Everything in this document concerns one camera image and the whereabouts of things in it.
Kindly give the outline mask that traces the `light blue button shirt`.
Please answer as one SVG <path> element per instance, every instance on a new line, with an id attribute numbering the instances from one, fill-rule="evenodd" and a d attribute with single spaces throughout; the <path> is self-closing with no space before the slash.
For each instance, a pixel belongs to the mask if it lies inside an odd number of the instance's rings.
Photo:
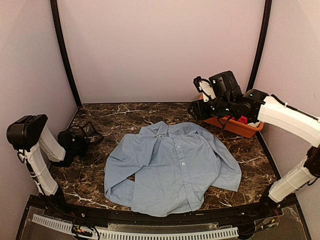
<path id="1" fill-rule="evenodd" d="M 242 171 L 228 148 L 191 122 L 158 122 L 126 134 L 106 160 L 104 195 L 133 212 L 196 211 L 210 187 L 236 192 Z"/>

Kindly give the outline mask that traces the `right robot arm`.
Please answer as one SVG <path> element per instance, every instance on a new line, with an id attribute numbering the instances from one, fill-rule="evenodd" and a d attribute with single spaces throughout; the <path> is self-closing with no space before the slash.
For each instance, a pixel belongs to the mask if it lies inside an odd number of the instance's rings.
<path id="1" fill-rule="evenodd" d="M 320 177 L 320 119 L 281 101 L 274 94 L 250 89 L 242 93 L 232 71 L 225 71 L 209 79 L 200 76 L 193 80 L 201 100 L 193 101 L 188 113 L 195 120 L 213 117 L 238 120 L 245 117 L 248 123 L 267 123 L 281 128 L 308 142 L 311 147 L 306 157 L 284 177 L 266 190 L 266 197 L 255 205 L 255 213 L 266 217 L 294 191 L 311 185 Z"/>

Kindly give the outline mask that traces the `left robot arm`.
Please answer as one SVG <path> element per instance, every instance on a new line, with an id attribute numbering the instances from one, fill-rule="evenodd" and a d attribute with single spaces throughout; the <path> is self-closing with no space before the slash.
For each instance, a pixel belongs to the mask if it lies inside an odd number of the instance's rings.
<path id="1" fill-rule="evenodd" d="M 20 162 L 26 164 L 39 192 L 53 197 L 61 194 L 60 187 L 52 177 L 42 153 L 46 154 L 53 165 L 68 168 L 74 157 L 86 154 L 88 144 L 84 137 L 70 130 L 60 132 L 58 139 L 55 139 L 47 121 L 45 114 L 25 115 L 9 125 L 6 137 L 17 151 Z"/>

